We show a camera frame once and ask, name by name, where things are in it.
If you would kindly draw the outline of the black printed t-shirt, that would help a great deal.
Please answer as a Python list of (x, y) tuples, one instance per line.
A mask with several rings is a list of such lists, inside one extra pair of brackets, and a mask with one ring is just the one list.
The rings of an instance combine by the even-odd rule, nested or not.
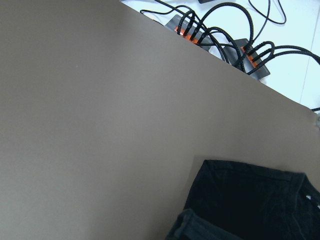
[(317, 240), (320, 194), (302, 172), (205, 160), (168, 240)]

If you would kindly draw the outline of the grey orange usb hub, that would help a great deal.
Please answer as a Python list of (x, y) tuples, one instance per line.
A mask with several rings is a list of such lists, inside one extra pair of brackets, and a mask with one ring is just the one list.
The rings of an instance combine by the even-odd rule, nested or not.
[[(244, 53), (244, 46), (249, 42), (246, 38), (236, 39), (234, 40), (236, 46), (238, 47), (239, 51), (241, 53)], [(228, 43), (230, 46), (224, 46), (223, 50), (225, 52), (225, 55), (231, 65), (234, 65), (238, 59), (237, 51), (233, 48), (233, 45), (231, 42)], [(261, 58), (257, 58), (254, 60), (258, 54), (256, 52), (253, 52), (251, 55), (246, 56), (243, 59), (243, 66), (245, 69), (245, 72), (248, 73), (252, 70), (254, 70), (260, 62), (262, 62)], [(250, 74), (250, 76), (258, 81), (261, 79), (269, 76), (271, 73), (268, 70), (268, 68), (263, 65), (261, 68)]]
[[(181, 18), (182, 18), (181, 16), (176, 14), (175, 16), (173, 16), (169, 20), (169, 22), (167, 24), (164, 25), (164, 27), (177, 33)], [(187, 39), (188, 41), (191, 41), (190, 38), (191, 38), (192, 34), (194, 33), (195, 29), (196, 29), (196, 26), (194, 24), (191, 25), (190, 21), (185, 19), (181, 25), (180, 35), (183, 38)], [(191, 42), (196, 44), (199, 41), (199, 39), (203, 33), (204, 33), (204, 31), (200, 29)], [(200, 47), (203, 50), (208, 52), (211, 48), (212, 43), (213, 43), (213, 41), (211, 40), (211, 38), (209, 36), (205, 36), (201, 42), (201, 44), (204, 44), (204, 46), (200, 46)]]

